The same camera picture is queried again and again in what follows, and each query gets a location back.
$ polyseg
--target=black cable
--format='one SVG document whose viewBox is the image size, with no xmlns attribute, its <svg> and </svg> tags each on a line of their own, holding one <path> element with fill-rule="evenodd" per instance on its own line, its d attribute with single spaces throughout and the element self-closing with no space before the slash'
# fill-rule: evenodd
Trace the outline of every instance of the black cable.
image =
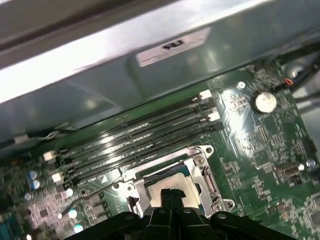
<svg viewBox="0 0 320 240">
<path fill-rule="evenodd" d="M 294 84 L 290 87 L 292 92 L 306 85 L 320 69 L 320 54 L 312 61 L 312 63 L 303 69 L 292 81 Z"/>
<path fill-rule="evenodd" d="M 306 41 L 312 37 L 314 34 L 318 34 L 320 32 L 320 25 L 317 25 L 315 27 L 312 27 L 306 31 L 300 32 L 298 35 L 296 35 L 294 38 L 286 42 L 281 47 L 276 48 L 273 51 L 273 54 L 267 59 L 266 61 L 266 68 L 268 68 L 271 63 L 282 53 L 285 53 L 292 49 L 296 45 L 305 44 Z"/>
<path fill-rule="evenodd" d="M 314 93 L 311 93 L 307 96 L 302 96 L 302 97 L 298 97 L 298 98 L 295 98 L 294 101 L 299 104 L 299 103 L 303 103 L 303 102 L 306 102 L 306 101 L 310 101 L 310 100 L 318 100 L 320 99 L 320 91 L 316 91 Z"/>
</svg>

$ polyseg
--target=metal panel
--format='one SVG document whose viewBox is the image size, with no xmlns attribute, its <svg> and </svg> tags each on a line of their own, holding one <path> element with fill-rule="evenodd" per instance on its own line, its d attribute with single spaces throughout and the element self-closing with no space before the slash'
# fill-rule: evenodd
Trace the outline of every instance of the metal panel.
<svg viewBox="0 0 320 240">
<path fill-rule="evenodd" d="M 63 122 L 85 126 L 224 73 L 316 26 L 319 11 L 318 0 L 181 0 L 3 68 L 2 101 L 48 86 L 0 105 L 1 138 Z M 96 24 L 113 15 L 104 17 Z M 204 45 L 138 66 L 137 53 L 205 26 Z M 97 104 L 88 107 L 91 99 Z"/>
</svg>

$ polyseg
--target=sticker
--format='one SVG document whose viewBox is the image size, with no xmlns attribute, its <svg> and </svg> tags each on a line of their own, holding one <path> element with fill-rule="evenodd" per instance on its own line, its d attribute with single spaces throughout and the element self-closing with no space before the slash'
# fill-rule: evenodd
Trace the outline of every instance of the sticker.
<svg viewBox="0 0 320 240">
<path fill-rule="evenodd" d="M 102 178 L 101 183 L 104 184 L 104 183 L 106 183 L 107 181 L 108 181 L 107 175 L 104 175 L 103 178 Z"/>
<path fill-rule="evenodd" d="M 207 27 L 200 31 L 168 41 L 147 51 L 143 51 L 136 55 L 138 64 L 142 68 L 189 49 L 201 46 L 206 42 L 210 30 L 210 27 Z"/>
</svg>

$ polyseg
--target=motherboard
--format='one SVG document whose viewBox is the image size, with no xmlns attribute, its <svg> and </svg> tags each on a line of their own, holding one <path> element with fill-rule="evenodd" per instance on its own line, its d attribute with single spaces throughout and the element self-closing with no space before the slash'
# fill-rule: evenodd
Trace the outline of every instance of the motherboard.
<svg viewBox="0 0 320 240">
<path fill-rule="evenodd" d="M 0 240 L 65 239 L 121 212 L 143 216 L 182 189 L 207 217 L 248 216 L 320 237 L 320 172 L 292 93 L 248 65 L 10 159 Z"/>
</svg>

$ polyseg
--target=capacitor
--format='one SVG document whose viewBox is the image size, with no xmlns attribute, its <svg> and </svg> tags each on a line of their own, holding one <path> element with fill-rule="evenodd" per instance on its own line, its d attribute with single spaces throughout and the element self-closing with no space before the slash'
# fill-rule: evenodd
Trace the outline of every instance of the capacitor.
<svg viewBox="0 0 320 240">
<path fill-rule="evenodd" d="M 24 199 L 26 200 L 26 201 L 30 201 L 31 199 L 32 199 L 32 194 L 31 193 L 29 193 L 29 192 L 27 192 L 25 195 L 24 195 Z"/>
<path fill-rule="evenodd" d="M 69 218 L 71 218 L 71 219 L 75 219 L 75 218 L 77 217 L 77 215 L 78 215 L 78 212 L 77 212 L 77 210 L 75 210 L 75 209 L 71 209 L 71 210 L 68 212 L 68 216 L 69 216 Z"/>
<path fill-rule="evenodd" d="M 298 165 L 298 169 L 299 169 L 300 172 L 302 172 L 303 170 L 305 170 L 305 165 L 303 165 L 302 163 L 300 163 L 300 164 Z"/>
<path fill-rule="evenodd" d="M 81 231 L 84 230 L 84 227 L 81 225 L 81 224 L 76 224 L 74 226 L 74 232 L 77 234 L 77 233 L 80 233 Z"/>
<path fill-rule="evenodd" d="M 32 188 L 33 190 L 37 190 L 37 189 L 40 188 L 40 185 L 41 185 L 40 181 L 39 181 L 38 179 L 35 179 L 35 180 L 33 180 L 32 183 L 31 183 L 31 188 Z"/>
<path fill-rule="evenodd" d="M 35 171 L 35 170 L 31 170 L 31 171 L 29 171 L 29 173 L 28 173 L 28 177 L 29 177 L 31 180 L 35 180 L 35 179 L 37 178 L 37 176 L 38 176 L 38 173 L 37 173 L 37 171 Z"/>
<path fill-rule="evenodd" d="M 67 197 L 71 197 L 74 194 L 74 191 L 71 188 L 68 188 L 65 191 L 65 194 L 66 194 Z"/>
<path fill-rule="evenodd" d="M 277 107 L 277 98 L 271 92 L 259 92 L 251 102 L 252 109 L 260 114 L 272 113 Z"/>
<path fill-rule="evenodd" d="M 314 169 L 316 169 L 317 168 L 317 163 L 316 163 L 316 161 L 315 160 L 313 160 L 313 159 L 308 159 L 306 162 L 305 162 L 305 165 L 306 165 L 306 167 L 308 168 L 308 170 L 310 171 L 310 170 L 314 170 Z"/>
</svg>

